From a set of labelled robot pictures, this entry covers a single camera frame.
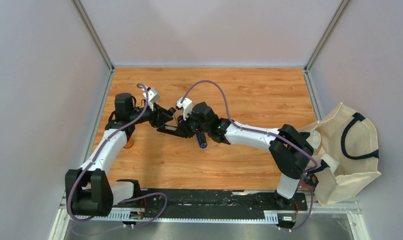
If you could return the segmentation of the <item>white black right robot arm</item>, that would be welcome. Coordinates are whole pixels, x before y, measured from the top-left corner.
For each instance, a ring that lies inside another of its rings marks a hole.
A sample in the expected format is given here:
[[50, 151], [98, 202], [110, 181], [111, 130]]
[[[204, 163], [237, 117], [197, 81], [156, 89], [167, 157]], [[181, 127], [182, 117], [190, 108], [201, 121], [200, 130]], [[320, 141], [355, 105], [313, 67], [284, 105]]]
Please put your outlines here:
[[299, 132], [289, 124], [280, 128], [261, 128], [220, 118], [205, 102], [193, 105], [188, 98], [180, 98], [176, 108], [182, 112], [178, 130], [188, 136], [204, 133], [216, 143], [244, 145], [269, 152], [281, 172], [275, 204], [283, 210], [294, 204], [294, 194], [302, 175], [314, 160], [315, 150], [307, 141], [310, 133]]

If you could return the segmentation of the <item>blue stapler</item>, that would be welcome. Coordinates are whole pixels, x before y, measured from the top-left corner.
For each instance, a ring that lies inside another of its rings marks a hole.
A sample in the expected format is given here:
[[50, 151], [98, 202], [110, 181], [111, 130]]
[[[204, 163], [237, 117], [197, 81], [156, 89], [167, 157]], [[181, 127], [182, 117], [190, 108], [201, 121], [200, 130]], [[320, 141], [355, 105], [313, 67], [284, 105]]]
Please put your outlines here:
[[196, 139], [198, 142], [198, 145], [201, 149], [205, 149], [208, 144], [207, 144], [207, 138], [203, 132], [197, 132], [196, 134]]

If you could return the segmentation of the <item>black stapler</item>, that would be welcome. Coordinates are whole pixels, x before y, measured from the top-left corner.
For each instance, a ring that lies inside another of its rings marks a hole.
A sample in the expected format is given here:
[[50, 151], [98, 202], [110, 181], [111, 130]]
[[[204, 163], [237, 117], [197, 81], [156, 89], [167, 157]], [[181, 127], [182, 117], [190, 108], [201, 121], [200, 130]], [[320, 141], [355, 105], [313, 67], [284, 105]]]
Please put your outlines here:
[[157, 127], [157, 131], [160, 133], [164, 133], [164, 134], [168, 134], [168, 135], [172, 135], [172, 136], [177, 136], [177, 134], [175, 133], [175, 130], [177, 129], [177, 118], [174, 115], [173, 116], [173, 120], [167, 122], [165, 125], [162, 125], [161, 127]]

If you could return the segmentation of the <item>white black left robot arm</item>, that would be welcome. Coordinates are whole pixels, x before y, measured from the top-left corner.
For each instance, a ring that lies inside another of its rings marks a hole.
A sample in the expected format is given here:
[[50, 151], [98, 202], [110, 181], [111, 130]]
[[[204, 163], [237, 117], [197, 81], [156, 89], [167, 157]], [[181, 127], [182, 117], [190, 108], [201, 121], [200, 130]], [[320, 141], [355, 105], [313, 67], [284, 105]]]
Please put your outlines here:
[[158, 105], [159, 95], [154, 90], [143, 96], [144, 104], [138, 107], [132, 94], [116, 95], [114, 111], [108, 118], [102, 140], [79, 168], [67, 171], [66, 207], [71, 217], [106, 217], [119, 203], [132, 208], [141, 204], [143, 195], [137, 180], [120, 179], [110, 184], [108, 173], [121, 149], [130, 142], [136, 124], [148, 122], [159, 128], [174, 118], [176, 109]]

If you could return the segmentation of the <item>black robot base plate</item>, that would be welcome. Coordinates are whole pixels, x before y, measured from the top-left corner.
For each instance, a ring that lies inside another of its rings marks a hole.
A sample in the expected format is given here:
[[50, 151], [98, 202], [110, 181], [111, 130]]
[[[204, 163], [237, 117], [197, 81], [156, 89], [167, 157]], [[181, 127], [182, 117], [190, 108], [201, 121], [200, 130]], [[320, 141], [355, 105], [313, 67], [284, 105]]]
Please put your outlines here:
[[163, 201], [163, 208], [157, 214], [160, 216], [168, 205], [173, 204], [202, 204], [202, 205], [243, 205], [260, 207], [272, 210], [290, 210], [295, 207], [299, 211], [299, 203], [306, 200], [303, 193], [298, 192], [292, 200], [280, 200], [274, 191], [249, 191], [249, 190], [219, 190], [219, 189], [174, 189], [174, 188], [146, 188], [140, 191], [140, 196], [145, 198], [127, 203], [119, 203], [117, 207], [129, 206], [140, 208], [143, 215], [148, 207], [160, 204]]

